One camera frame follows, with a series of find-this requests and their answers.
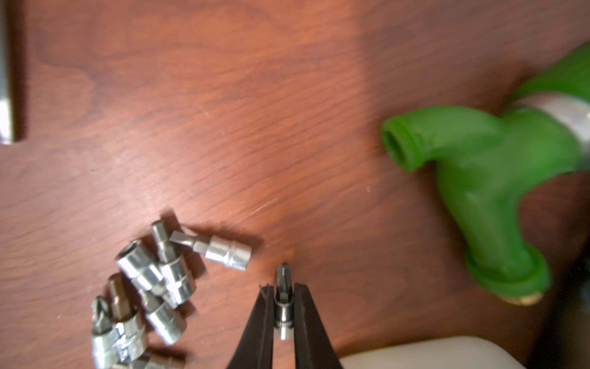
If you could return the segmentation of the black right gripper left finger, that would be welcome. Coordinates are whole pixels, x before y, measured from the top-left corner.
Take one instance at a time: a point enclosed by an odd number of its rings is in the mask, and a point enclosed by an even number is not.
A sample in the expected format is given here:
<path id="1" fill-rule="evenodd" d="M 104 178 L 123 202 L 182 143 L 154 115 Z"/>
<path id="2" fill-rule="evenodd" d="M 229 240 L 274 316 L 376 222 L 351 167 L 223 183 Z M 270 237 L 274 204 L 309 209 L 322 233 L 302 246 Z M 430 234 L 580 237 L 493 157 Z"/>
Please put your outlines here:
<path id="1" fill-rule="evenodd" d="M 271 369 L 274 340 L 274 287 L 260 287 L 244 332 L 227 369 Z"/>

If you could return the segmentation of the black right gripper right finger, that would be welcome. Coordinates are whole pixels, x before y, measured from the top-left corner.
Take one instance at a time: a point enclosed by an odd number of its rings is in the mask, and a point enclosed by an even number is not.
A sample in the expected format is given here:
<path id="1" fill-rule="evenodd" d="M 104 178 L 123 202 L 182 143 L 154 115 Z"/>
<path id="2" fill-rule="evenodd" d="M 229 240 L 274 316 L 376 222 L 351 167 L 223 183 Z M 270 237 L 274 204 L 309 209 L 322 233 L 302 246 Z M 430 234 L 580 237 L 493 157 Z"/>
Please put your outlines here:
<path id="1" fill-rule="evenodd" d="M 296 283 L 293 298 L 296 369 L 343 369 L 330 343 L 309 287 Z"/>

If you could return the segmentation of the silver socket bit two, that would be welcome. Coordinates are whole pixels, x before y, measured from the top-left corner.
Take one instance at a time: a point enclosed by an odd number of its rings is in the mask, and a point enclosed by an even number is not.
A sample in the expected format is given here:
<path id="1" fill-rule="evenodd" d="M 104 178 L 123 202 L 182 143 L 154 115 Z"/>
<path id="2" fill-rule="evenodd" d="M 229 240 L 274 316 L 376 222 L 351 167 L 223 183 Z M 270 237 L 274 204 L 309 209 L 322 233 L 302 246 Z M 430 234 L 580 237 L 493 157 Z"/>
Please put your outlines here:
<path id="1" fill-rule="evenodd" d="M 292 270 L 287 262 L 277 269 L 277 289 L 274 297 L 274 334 L 281 341 L 293 338 L 294 296 Z"/>

